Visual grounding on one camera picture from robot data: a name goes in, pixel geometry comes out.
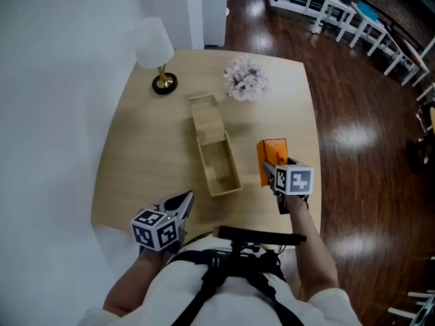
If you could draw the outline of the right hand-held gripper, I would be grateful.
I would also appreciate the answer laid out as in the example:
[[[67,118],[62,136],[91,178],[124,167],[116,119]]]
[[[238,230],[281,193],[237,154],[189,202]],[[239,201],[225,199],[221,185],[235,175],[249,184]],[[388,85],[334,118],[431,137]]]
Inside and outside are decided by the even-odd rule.
[[[277,199],[277,206],[281,215],[288,214],[285,205],[286,196],[297,196],[308,204],[309,196],[313,193],[314,168],[301,163],[286,164],[286,154],[277,153],[277,163],[273,166],[263,162],[263,171],[269,185]]]

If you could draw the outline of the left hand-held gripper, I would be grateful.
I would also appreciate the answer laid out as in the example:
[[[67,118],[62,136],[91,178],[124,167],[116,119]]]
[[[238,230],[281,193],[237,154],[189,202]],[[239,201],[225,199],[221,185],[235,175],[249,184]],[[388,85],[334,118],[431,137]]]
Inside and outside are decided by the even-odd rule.
[[[141,209],[130,221],[131,231],[141,249],[177,252],[184,241],[184,225],[194,203],[187,191],[160,199]]]

